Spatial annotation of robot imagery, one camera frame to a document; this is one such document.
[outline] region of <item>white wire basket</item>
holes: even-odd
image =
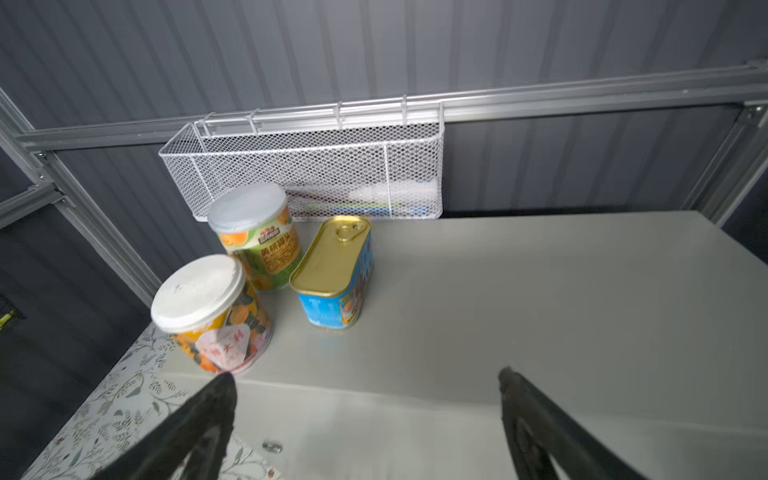
[[[189,123],[160,149],[199,221],[218,197],[256,182],[281,185],[297,220],[442,214],[442,109],[425,123],[324,130],[260,131],[253,115],[246,120],[246,134],[217,134],[206,119]]]

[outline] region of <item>basket hook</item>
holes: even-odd
[[[257,108],[256,110],[250,112],[248,115],[248,123],[250,124],[250,129],[253,131],[253,134],[258,134],[259,130],[256,128],[256,125],[253,124],[253,116],[259,111],[261,108]]]
[[[336,116],[336,125],[338,125],[339,130],[341,130],[341,100],[339,100],[333,108],[333,114]]]
[[[408,95],[402,96],[400,109],[402,110],[402,126],[405,127],[405,125],[408,123]]]
[[[203,130],[205,130],[205,136],[206,136],[206,137],[210,137],[210,131],[208,130],[208,123],[207,123],[207,120],[208,120],[208,118],[209,118],[211,115],[213,115],[214,113],[216,113],[216,112],[210,112],[208,115],[206,115],[205,117],[202,117],[200,120],[198,120],[198,121],[201,121],[201,122],[203,122]]]

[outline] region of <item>gold can lid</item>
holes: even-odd
[[[339,215],[326,220],[291,275],[291,287],[305,295],[343,293],[352,282],[370,230],[371,223],[362,217]]]

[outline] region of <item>orange fruit label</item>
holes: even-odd
[[[288,207],[286,207],[286,209],[277,216],[277,219],[281,225],[287,225],[288,222],[290,222],[290,212],[288,211]]]
[[[245,245],[248,241],[248,232],[219,235],[219,238],[221,238],[221,243],[225,247],[239,247],[240,245]]]
[[[251,282],[231,308],[210,324],[174,336],[181,349],[206,372],[236,372],[248,367],[269,344],[272,323]]]

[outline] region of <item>metal screw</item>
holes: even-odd
[[[261,444],[261,448],[267,450],[269,453],[280,453],[283,451],[283,446],[278,442],[271,442],[270,440],[264,440]]]

